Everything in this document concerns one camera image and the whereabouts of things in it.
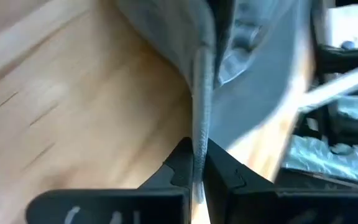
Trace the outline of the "black aluminium table frame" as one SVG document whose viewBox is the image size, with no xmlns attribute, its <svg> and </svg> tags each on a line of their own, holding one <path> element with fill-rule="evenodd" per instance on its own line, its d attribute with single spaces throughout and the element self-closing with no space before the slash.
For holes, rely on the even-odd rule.
<svg viewBox="0 0 358 224">
<path fill-rule="evenodd" d="M 315 75 L 346 73 L 358 67 L 358 49 L 344 50 L 328 45 L 314 44 Z"/>
</svg>

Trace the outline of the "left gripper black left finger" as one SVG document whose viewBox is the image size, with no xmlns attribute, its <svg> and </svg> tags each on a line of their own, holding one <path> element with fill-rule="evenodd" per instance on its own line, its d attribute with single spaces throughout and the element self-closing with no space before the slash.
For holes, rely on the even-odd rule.
<svg viewBox="0 0 358 224">
<path fill-rule="evenodd" d="M 59 189 L 36 196 L 27 224 L 191 224 L 193 149 L 183 138 L 136 189 Z"/>
</svg>

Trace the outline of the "grey denim baseball cap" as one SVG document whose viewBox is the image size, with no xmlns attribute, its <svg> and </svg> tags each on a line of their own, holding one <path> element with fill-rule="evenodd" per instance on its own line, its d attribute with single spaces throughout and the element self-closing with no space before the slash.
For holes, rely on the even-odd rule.
<svg viewBox="0 0 358 224">
<path fill-rule="evenodd" d="M 289 86 L 311 0 L 117 0 L 185 77 L 193 98 L 194 195 L 208 140 L 228 148 L 273 113 Z"/>
</svg>

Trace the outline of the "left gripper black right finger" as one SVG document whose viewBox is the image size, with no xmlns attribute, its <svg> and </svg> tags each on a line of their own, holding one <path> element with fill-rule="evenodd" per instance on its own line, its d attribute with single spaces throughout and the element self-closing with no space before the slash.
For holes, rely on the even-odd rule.
<svg viewBox="0 0 358 224">
<path fill-rule="evenodd" d="M 285 169 L 273 183 L 209 141 L 211 224 L 358 224 L 358 184 Z"/>
</svg>

